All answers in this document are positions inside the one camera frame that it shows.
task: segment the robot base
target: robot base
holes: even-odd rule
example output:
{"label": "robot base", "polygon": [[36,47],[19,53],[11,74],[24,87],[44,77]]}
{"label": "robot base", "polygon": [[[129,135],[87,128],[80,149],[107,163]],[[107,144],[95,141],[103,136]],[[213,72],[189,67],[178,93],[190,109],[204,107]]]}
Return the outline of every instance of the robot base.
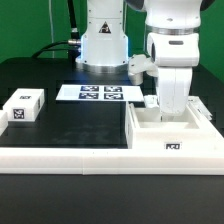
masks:
{"label": "robot base", "polygon": [[94,72],[94,73],[119,73],[122,71],[127,71],[128,65],[118,65],[118,66],[96,66],[96,65],[89,65],[82,63],[79,58],[76,60],[76,68],[89,71],[89,72]]}
{"label": "robot base", "polygon": [[161,153],[224,149],[221,134],[191,102],[183,115],[172,121],[161,121],[159,107],[135,108],[127,103],[125,133],[130,149]]}

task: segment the printed marker sheet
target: printed marker sheet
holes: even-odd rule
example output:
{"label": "printed marker sheet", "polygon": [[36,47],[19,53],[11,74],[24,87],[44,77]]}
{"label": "printed marker sheet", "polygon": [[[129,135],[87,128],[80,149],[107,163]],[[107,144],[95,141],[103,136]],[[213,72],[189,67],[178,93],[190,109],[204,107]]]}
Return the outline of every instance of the printed marker sheet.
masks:
{"label": "printed marker sheet", "polygon": [[139,86],[62,85],[60,101],[144,101]]}

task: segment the green background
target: green background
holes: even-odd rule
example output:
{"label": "green background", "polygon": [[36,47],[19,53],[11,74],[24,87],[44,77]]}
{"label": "green background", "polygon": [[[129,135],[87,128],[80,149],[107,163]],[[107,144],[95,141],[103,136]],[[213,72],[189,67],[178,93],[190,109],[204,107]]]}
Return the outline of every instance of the green background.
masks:
{"label": "green background", "polygon": [[[86,1],[74,0],[81,33],[86,29]],[[52,0],[55,41],[70,38],[66,0]],[[224,81],[224,1],[201,13],[200,63]],[[126,34],[130,55],[142,53],[145,13],[128,9]],[[30,57],[51,43],[48,0],[0,0],[0,62],[12,57]],[[66,57],[66,53],[56,53]]]}

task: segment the white platform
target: white platform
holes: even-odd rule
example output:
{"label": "white platform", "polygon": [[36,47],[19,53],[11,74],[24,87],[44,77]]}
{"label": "white platform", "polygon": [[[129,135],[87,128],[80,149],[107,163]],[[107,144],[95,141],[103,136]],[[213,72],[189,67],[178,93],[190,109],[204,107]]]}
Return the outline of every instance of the white platform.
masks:
{"label": "white platform", "polygon": [[[192,131],[191,129],[196,132],[201,127],[198,121],[200,116],[196,120],[187,117],[189,124],[186,122],[177,124],[176,128],[187,127],[185,130],[187,134],[195,137],[189,132]],[[207,125],[202,125],[202,128],[207,130]],[[145,149],[141,147],[135,149],[0,148],[0,173],[224,175],[224,140],[213,128],[210,130],[212,134],[210,138],[216,139],[215,147],[209,148],[204,145],[206,150],[197,145],[191,145],[187,150],[184,142],[178,150],[171,149],[172,147],[166,149],[164,144],[159,150],[156,147],[147,148],[150,144],[150,136],[147,136]],[[205,136],[210,133],[206,130],[202,131]]]}

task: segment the black cable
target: black cable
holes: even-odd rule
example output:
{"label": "black cable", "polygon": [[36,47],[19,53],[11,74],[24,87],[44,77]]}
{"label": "black cable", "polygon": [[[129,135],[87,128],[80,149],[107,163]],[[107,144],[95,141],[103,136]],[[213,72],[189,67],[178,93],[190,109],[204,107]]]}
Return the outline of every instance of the black cable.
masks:
{"label": "black cable", "polygon": [[70,17],[71,30],[72,30],[71,38],[79,39],[80,36],[79,36],[79,31],[77,29],[73,0],[67,0],[67,4],[68,4],[69,17]]}
{"label": "black cable", "polygon": [[62,45],[62,44],[68,44],[68,41],[67,40],[63,40],[63,41],[54,42],[54,43],[46,45],[41,50],[49,49],[51,47],[55,47],[55,46]]}
{"label": "black cable", "polygon": [[32,58],[38,58],[39,55],[41,55],[43,52],[49,52],[49,51],[68,51],[69,49],[41,49],[39,51],[37,51],[35,54],[32,55]]}
{"label": "black cable", "polygon": [[40,49],[39,51],[37,51],[36,53],[34,53],[31,57],[37,58],[43,51],[46,51],[47,49],[49,49],[51,47],[55,47],[55,46],[63,45],[63,44],[68,44],[68,41],[58,41],[55,43],[48,44],[45,47],[43,47],[42,49]]}

